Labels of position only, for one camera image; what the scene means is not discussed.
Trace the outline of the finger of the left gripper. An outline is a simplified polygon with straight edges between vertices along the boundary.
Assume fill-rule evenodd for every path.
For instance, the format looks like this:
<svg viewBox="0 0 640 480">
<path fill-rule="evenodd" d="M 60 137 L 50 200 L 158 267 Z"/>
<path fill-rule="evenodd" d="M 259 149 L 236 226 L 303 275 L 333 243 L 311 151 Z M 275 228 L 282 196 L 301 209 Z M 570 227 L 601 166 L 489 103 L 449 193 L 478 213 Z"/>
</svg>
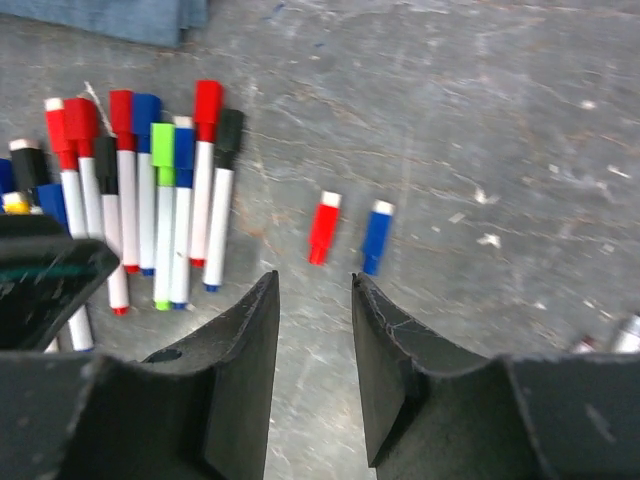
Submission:
<svg viewBox="0 0 640 480">
<path fill-rule="evenodd" d="M 47 215 L 1 216 L 1 348 L 44 350 L 119 265 Z"/>
</svg>

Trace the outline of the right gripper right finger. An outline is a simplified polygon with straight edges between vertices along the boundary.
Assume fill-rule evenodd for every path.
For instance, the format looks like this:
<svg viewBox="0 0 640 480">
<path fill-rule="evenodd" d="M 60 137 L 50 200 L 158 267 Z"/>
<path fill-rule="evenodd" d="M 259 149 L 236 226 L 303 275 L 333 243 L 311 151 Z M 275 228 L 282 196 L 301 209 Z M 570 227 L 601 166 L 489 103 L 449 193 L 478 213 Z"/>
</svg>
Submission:
<svg viewBox="0 0 640 480">
<path fill-rule="evenodd" d="M 406 314 L 366 275 L 352 323 L 367 461 L 380 479 L 635 479 L 639 358 L 486 358 Z"/>
</svg>

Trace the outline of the blue cloth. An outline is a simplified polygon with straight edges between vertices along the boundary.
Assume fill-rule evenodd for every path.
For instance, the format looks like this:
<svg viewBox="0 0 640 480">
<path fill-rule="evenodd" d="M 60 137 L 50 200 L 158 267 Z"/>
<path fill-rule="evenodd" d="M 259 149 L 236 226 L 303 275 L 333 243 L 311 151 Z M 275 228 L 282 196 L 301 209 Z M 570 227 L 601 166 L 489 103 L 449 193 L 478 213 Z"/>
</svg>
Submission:
<svg viewBox="0 0 640 480">
<path fill-rule="evenodd" d="M 175 48 L 183 33 L 205 26 L 207 1 L 5 0 L 3 14 L 63 25 L 134 43 Z"/>
</svg>

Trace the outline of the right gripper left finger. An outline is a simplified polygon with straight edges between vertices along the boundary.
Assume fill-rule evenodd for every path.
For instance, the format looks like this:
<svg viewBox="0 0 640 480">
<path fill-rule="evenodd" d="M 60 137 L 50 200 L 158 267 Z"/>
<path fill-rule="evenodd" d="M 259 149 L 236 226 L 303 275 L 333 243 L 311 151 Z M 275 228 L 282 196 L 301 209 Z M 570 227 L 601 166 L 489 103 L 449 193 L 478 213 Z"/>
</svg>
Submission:
<svg viewBox="0 0 640 480">
<path fill-rule="evenodd" d="M 280 323 L 279 276 L 141 362 L 1 356 L 5 479 L 260 479 Z"/>
</svg>

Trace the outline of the red cap marker with eraser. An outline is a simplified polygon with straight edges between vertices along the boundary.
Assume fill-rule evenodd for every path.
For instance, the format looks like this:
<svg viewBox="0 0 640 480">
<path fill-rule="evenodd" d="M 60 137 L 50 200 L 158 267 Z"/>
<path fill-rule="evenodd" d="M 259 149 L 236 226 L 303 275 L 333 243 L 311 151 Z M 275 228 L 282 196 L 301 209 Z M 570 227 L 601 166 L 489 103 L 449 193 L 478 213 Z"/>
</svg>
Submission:
<svg viewBox="0 0 640 480">
<path fill-rule="evenodd" d="M 624 319 L 617 327 L 612 339 L 604 347 L 589 335 L 583 335 L 570 348 L 570 353 L 586 354 L 608 352 L 616 354 L 635 354 L 639 352 L 639 313 Z"/>
</svg>

